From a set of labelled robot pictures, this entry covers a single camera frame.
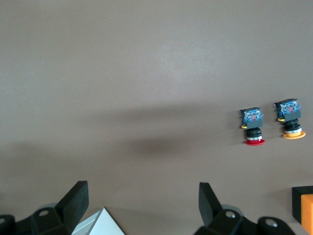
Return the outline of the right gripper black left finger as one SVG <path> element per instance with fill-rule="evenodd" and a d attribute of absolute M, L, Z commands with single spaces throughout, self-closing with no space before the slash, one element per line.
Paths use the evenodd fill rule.
<path fill-rule="evenodd" d="M 54 206 L 35 211 L 16 221 L 14 216 L 0 216 L 2 235 L 70 235 L 89 206 L 87 181 L 78 181 Z"/>

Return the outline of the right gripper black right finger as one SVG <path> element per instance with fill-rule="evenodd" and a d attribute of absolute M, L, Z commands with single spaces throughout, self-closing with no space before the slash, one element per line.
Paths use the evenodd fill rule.
<path fill-rule="evenodd" d="M 204 223 L 197 235 L 293 235 L 295 232 L 281 219 L 260 217 L 253 223 L 232 207 L 224 208 L 211 185 L 199 184 L 199 210 Z"/>

